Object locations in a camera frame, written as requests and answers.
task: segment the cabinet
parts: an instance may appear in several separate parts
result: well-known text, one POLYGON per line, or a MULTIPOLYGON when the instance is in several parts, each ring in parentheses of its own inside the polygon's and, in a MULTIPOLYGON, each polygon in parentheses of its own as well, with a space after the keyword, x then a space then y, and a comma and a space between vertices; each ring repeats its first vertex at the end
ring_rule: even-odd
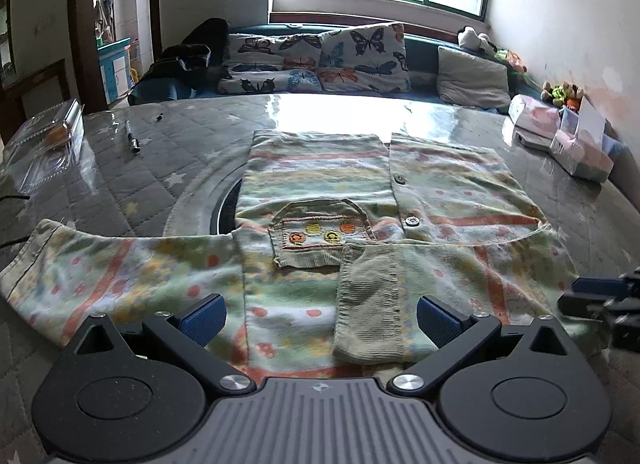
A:
POLYGON ((102 85, 107 103, 124 97, 133 88, 129 63, 129 38, 98 47, 102 85))

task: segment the stuffed toy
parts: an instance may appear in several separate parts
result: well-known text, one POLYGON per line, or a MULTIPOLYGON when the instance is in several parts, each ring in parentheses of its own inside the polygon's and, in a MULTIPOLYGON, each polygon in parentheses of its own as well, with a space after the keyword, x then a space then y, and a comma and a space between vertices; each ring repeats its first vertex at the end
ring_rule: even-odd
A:
POLYGON ((485 54, 495 54, 498 51, 487 34, 476 34, 473 27, 464 27, 458 31, 458 45, 469 50, 482 50, 485 54))
POLYGON ((580 111, 580 102, 584 97, 584 90, 576 84, 563 82, 557 86, 551 86, 549 81, 542 85, 540 98, 545 102, 552 103, 556 108, 567 106, 576 113, 580 111))

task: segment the blue gripper pad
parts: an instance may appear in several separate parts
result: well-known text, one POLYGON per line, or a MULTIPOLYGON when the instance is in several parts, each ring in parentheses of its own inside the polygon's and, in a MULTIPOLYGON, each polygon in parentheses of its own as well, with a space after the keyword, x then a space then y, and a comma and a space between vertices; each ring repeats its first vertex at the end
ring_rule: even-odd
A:
POLYGON ((225 326, 225 300, 220 294, 210 294, 190 309, 177 314, 172 322, 180 332, 204 347, 225 326))
POLYGON ((446 310, 449 308, 439 300, 428 296, 423 296, 418 301, 416 311, 418 327, 438 348, 442 348, 465 331, 464 317, 451 310, 456 313, 453 315, 446 310))
POLYGON ((584 294, 602 294, 624 298, 630 294, 624 279, 601 279, 580 277, 571 284, 571 290, 584 294))

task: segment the quilted mattress cover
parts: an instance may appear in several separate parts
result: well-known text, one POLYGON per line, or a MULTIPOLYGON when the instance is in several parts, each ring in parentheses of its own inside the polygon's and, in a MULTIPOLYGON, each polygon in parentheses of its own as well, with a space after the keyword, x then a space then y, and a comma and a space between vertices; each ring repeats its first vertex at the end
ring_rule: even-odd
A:
MULTIPOLYGON (((640 262, 640 214, 628 200, 609 182, 600 187, 574 179, 547 155, 523 149, 508 121, 495 114, 386 98, 282 94, 145 104, 84 120, 76 168, 41 186, 30 201, 0 203, 0 242, 28 236, 42 218, 96 235, 158 237, 172 209, 176 232, 176 216, 203 174, 225 155, 232 159, 229 172, 241 167, 235 154, 248 152, 255 129, 376 133, 385 142, 400 132, 493 147, 558 230, 580 274, 617 277, 640 262), (126 119, 142 144, 135 156, 126 119)), ((4 181, 0 195, 12 193, 11 181, 4 181)), ((0 267, 19 248, 0 249, 0 267)), ((57 353, 0 301, 0 462, 37 464, 46 456, 30 409, 57 353)), ((599 457, 605 464, 640 464, 640 355, 609 350, 592 364, 613 404, 599 457)))

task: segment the black round pad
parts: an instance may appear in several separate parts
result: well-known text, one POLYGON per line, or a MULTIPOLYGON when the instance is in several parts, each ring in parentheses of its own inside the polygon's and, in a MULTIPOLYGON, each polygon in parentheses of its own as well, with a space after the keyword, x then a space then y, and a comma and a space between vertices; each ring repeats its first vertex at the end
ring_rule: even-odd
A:
POLYGON ((539 378, 513 378, 491 392, 495 405, 513 417, 543 419, 562 412, 566 395, 562 388, 539 378))
POLYGON ((123 419, 139 414, 153 393, 142 381, 105 378, 87 384, 78 394, 80 410, 97 419, 123 419))
POLYGON ((593 448, 607 430, 610 405, 575 360, 529 352, 463 368, 440 391, 438 410, 454 434, 508 462, 554 462, 593 448))
POLYGON ((100 355, 76 356, 42 383, 33 422, 47 446, 78 462, 135 462, 178 444, 202 418, 204 390, 184 370, 100 355))

